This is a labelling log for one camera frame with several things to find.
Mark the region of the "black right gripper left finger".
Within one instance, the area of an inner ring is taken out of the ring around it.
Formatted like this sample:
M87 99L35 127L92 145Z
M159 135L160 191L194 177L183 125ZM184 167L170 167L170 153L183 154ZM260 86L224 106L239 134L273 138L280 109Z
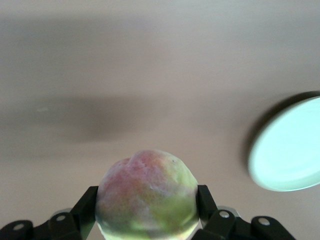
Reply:
M30 220L16 220L0 229L2 240L85 240L95 222L98 187L90 186L70 211L53 215L34 226Z

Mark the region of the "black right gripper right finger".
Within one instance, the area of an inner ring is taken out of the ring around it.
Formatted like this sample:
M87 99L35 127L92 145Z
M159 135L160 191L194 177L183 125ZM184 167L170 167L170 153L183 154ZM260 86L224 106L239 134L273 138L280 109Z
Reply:
M255 216L243 220L230 207L217 206L206 185L197 187L197 210L201 222L193 240L294 240L295 237L275 218Z

